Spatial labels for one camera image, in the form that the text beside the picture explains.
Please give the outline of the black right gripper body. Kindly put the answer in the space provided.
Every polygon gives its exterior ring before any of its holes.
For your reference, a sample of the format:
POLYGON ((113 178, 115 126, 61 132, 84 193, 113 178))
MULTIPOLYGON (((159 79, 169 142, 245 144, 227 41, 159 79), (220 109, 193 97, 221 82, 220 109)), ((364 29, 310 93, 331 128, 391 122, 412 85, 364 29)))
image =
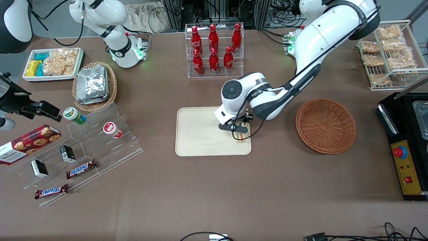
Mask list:
POLYGON ((20 115, 23 104, 32 104, 31 92, 28 92, 9 79, 10 73, 1 73, 0 110, 9 114, 20 115))

